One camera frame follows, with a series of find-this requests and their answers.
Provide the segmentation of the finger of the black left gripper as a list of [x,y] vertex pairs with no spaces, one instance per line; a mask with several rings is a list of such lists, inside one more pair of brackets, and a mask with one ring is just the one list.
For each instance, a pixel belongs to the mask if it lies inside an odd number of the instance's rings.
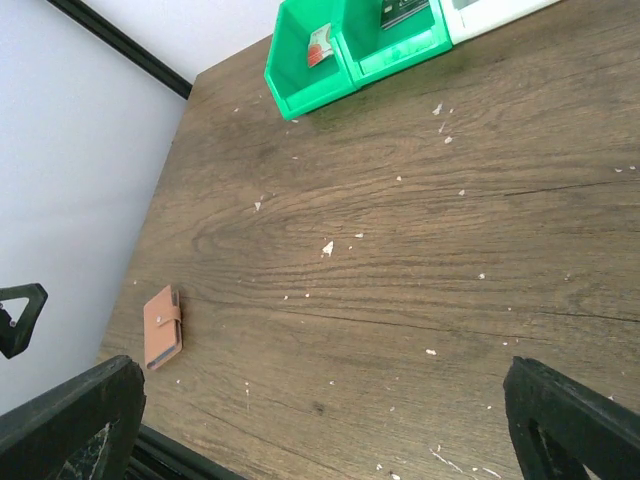
[[[13,318],[4,308],[5,302],[16,299],[27,300],[18,319]],[[40,283],[1,289],[1,353],[5,358],[12,359],[28,348],[47,299],[48,293]]]

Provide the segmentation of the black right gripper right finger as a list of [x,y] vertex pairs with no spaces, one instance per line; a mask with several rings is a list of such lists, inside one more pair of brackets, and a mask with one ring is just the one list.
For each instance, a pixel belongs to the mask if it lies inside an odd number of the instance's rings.
[[503,388],[525,479],[639,477],[635,412],[532,358],[513,358]]

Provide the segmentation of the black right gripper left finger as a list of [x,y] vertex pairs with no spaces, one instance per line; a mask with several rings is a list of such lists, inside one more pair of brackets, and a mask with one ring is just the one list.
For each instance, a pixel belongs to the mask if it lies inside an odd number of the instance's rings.
[[1,416],[1,477],[122,479],[145,403],[130,357],[90,368]]

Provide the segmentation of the pink leather card holder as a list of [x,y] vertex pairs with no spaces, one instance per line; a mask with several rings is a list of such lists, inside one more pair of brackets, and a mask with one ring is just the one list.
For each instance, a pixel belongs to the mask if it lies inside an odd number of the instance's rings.
[[157,370],[182,351],[179,292],[167,285],[143,308],[145,367]]

